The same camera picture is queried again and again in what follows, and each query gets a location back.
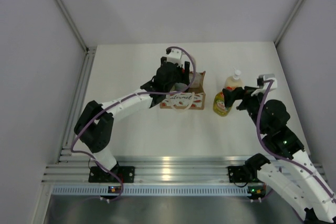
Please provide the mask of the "cream pump soap bottle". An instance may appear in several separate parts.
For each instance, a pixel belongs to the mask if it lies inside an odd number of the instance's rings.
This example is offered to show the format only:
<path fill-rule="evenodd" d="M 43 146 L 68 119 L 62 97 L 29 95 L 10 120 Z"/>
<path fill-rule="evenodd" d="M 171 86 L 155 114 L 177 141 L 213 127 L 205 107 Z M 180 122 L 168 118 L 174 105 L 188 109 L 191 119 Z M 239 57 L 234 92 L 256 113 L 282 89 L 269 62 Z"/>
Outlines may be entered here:
<path fill-rule="evenodd" d="M 241 76 L 241 71 L 238 70 L 238 69 L 234 69 L 233 75 L 229 76 L 226 79 L 224 88 L 229 90 L 229 91 L 232 91 L 236 88 L 242 88 L 243 87 L 243 82 L 242 82 L 240 76 Z"/>

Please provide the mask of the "yellow dish soap bottle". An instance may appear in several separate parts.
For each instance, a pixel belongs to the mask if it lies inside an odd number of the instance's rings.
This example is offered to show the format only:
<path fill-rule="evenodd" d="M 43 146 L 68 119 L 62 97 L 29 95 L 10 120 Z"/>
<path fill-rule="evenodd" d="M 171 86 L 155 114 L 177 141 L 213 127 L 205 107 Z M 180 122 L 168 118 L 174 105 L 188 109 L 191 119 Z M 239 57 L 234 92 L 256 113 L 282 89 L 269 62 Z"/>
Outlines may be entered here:
<path fill-rule="evenodd" d="M 215 95 L 213 102 L 213 111 L 219 116 L 227 116 L 231 111 L 232 107 L 225 106 L 225 99 L 223 92 L 219 92 Z"/>

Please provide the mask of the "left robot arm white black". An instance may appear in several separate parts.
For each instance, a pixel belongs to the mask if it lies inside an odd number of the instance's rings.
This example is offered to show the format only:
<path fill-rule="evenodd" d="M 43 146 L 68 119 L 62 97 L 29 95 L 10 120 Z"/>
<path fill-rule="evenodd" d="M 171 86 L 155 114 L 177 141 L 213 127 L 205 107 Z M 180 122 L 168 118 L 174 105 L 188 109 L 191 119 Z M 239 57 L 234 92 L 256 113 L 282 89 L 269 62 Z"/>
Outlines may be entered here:
<path fill-rule="evenodd" d="M 161 58 L 161 65 L 153 78 L 140 86 L 133 93 L 108 103 L 90 101 L 80 115 L 75 128 L 75 140 L 81 140 L 89 149 L 88 156 L 101 168 L 100 175 L 108 182 L 118 178 L 119 164 L 108 150 L 113 124 L 144 109 L 150 109 L 161 103 L 177 83 L 182 84 L 182 91 L 190 87 L 190 67 L 195 67 L 192 57 L 184 62 L 170 62 L 168 57 Z"/>

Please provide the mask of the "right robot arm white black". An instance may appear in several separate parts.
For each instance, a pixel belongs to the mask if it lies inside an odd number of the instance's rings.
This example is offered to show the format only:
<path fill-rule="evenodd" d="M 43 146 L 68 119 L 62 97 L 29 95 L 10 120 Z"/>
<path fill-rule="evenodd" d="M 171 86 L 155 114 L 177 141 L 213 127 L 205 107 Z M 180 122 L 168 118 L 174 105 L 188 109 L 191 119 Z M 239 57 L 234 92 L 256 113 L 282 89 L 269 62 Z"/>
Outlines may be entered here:
<path fill-rule="evenodd" d="M 290 115 L 279 100 L 266 100 L 267 91 L 256 88 L 223 89 L 224 103 L 241 101 L 238 110 L 247 111 L 254 122 L 262 147 L 293 177 L 289 180 L 263 154 L 247 159 L 233 182 L 262 182 L 280 195 L 304 223 L 335 223 L 335 193 L 309 158 L 304 145 L 287 127 Z"/>

